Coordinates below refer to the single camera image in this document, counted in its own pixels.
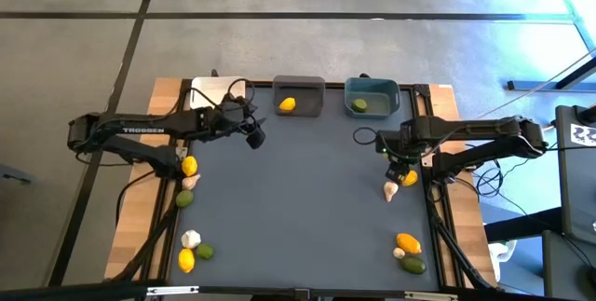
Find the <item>wooden table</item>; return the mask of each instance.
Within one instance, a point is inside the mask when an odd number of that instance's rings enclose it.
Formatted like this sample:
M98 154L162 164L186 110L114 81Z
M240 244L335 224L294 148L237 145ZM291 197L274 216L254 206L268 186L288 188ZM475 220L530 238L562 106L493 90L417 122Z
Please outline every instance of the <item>wooden table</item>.
M182 80L180 78L158 78L154 86L151 101L149 102L148 113L154 115L167 113L178 99L181 83ZM429 88L434 115L446 120L459 119L452 87L447 85L430 85ZM428 112L422 97L418 97L418 107L421 115ZM142 135L141 142L150 145L168 144L169 136ZM448 142L443 144L440 149L443 152L456 153L465 149L465 143ZM139 177L149 170L150 167L148 165L135 165L130 174L130 180ZM462 172L458 177L472 182L471 174L468 172ZM112 251L110 252L105 270L106 278L113 277L119 273L146 240L151 224L151 217L156 205L158 184L159 179L153 177L147 178L145 181L129 188L124 198L120 213L120 222L115 231ZM448 185L448 187L457 242L472 265L478 269L487 281L492 285L496 285L477 196L470 188L459 183ZM157 266L159 265L163 245L162 241L163 237L156 245L149 274L151 278L156 277L157 274ZM443 257L447 284L455 286L449 249L442 241L441 255Z

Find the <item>robotic arm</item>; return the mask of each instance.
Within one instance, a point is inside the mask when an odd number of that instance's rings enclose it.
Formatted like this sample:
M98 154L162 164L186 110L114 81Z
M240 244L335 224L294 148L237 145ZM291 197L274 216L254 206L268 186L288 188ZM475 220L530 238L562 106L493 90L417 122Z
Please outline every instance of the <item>robotic arm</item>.
M401 123L399 131L377 131L374 143L376 152L387 153L389 158L386 177L399 182L408 174L411 165L435 152L440 144L453 140L490 142L460 153L436 153L432 157L433 181L453 183L455 176L464 168L478 167L483 162L501 157L540 157L547 152L548 146L540 126L521 117L446 121L436 116L420 116ZM441 220L434 202L430 206L430 222L445 240L474 288L493 288L467 260Z
M165 116L91 113L69 123L67 145L77 154L104 150L118 154L128 163L146 161L156 176L182 179L185 175L175 147L153 147L117 134L168 134L175 139L210 142L237 132L246 135L249 146L256 149L265 135L261 130L264 119L256 120L252 115L255 110L256 106L243 97L227 94L214 108L201 107Z

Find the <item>gray floor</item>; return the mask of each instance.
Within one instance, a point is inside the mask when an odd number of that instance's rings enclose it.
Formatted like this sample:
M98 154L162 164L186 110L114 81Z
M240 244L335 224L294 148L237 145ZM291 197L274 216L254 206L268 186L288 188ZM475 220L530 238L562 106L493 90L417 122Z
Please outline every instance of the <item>gray floor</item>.
M1 11L136 11L141 0L0 0ZM565 13L563 0L153 0L151 11ZM83 166L65 146L67 122L106 105L133 21L0 20L0 163L34 185L0 179L0 289L43 283ZM145 112L158 76L217 68L249 78L367 72L454 86L463 118L517 96L511 78L545 80L587 52L575 26L479 21L146 21L118 111ZM534 94L494 114L548 123L557 104L593 94ZM504 162L504 168L516 160ZM556 157L514 171L503 193L528 211L557 206ZM128 168L101 170L66 283L102 277L115 196ZM514 211L496 198L486 203Z

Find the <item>yellow lemon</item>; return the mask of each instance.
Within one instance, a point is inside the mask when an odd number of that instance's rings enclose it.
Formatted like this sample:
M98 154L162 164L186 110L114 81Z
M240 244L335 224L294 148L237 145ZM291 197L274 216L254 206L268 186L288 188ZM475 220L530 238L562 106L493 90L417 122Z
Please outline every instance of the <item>yellow lemon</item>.
M408 186L413 185L418 181L418 173L416 171L409 171L405 179L401 181L401 185Z
M407 253L419 254L422 253L420 242L410 234L398 234L396 236L398 247Z
M198 169L198 164L196 163L195 157L185 157L183 161L183 172L186 176L193 176L196 173L196 169Z
M296 100L293 97L288 97L279 105L281 111L291 111L296 107Z
M195 267L195 256L191 249L183 249L178 254L178 267L184 273L189 273Z

